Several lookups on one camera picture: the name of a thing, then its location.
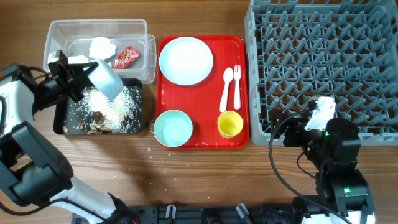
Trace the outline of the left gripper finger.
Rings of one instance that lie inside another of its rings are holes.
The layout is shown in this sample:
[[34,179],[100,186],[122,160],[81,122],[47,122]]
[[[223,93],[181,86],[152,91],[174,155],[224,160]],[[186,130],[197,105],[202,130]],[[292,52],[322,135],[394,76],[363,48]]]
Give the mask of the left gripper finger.
[[78,103],[83,99],[83,90],[88,86],[93,86],[93,84],[87,76],[73,78],[70,81],[70,98],[75,103]]
[[88,62],[79,64],[68,64],[67,73],[69,82],[82,81],[88,78],[88,75],[92,73],[99,66],[98,62]]

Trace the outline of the light blue bowl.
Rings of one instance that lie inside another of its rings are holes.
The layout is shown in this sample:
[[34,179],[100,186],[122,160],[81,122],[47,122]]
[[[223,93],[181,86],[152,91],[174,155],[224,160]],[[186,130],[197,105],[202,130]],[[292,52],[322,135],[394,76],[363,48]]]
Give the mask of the light blue bowl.
[[104,60],[95,60],[98,66],[88,75],[88,79],[110,100],[114,100],[124,88],[123,81]]

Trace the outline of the white napkin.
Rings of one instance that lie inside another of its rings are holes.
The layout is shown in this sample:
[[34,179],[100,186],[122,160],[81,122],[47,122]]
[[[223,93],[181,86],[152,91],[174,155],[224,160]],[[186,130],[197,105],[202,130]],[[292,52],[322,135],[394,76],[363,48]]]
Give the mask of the white napkin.
[[77,55],[68,58],[69,64],[88,63],[91,60],[107,60],[116,53],[117,46],[108,38],[95,37],[89,48],[89,56]]

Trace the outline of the yellow plastic cup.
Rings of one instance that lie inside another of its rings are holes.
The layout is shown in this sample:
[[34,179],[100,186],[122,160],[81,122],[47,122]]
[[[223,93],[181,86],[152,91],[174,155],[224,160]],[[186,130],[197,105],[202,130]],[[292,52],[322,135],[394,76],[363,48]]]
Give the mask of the yellow plastic cup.
[[219,134],[226,139],[237,136],[244,126],[241,115],[235,111],[222,112],[217,120]]

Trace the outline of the red snack wrapper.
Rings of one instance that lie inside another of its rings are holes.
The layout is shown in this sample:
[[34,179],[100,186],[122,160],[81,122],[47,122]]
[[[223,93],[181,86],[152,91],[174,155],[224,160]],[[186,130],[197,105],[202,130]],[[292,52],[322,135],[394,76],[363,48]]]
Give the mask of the red snack wrapper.
[[114,62],[114,69],[123,69],[133,63],[139,56],[140,51],[128,46],[116,58]]

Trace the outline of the mint green bowl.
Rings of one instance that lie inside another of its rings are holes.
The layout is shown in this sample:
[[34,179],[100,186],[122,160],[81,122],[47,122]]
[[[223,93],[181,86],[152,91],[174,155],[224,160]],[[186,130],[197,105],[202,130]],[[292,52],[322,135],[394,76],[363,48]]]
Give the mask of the mint green bowl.
[[167,110],[160,114],[154,123],[154,136],[165,147],[180,147],[192,136],[193,123],[190,117],[180,110]]

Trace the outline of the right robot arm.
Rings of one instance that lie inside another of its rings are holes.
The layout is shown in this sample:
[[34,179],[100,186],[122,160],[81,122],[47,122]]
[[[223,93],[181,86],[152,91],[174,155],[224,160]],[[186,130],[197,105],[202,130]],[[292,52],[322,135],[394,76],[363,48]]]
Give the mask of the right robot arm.
[[[284,137],[284,146],[301,148],[302,155],[317,168],[314,175],[316,196],[304,196],[277,170],[272,157],[273,139],[280,136]],[[327,117],[310,108],[290,116],[272,110],[271,137],[271,167],[307,212],[328,212],[346,223],[375,221],[369,184],[356,168],[361,147],[357,125],[348,119]]]

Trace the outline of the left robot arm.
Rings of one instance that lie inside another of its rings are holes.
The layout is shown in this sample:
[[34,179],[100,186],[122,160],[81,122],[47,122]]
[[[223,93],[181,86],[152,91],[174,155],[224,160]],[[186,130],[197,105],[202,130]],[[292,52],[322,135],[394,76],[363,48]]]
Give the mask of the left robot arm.
[[135,213],[110,193],[74,176],[64,155],[33,126],[36,112],[65,98],[79,102],[87,83],[108,98],[121,92],[122,80],[102,61],[49,63],[50,73],[37,82],[35,67],[13,64],[1,77],[1,190],[15,204],[54,206],[89,223],[135,223]]

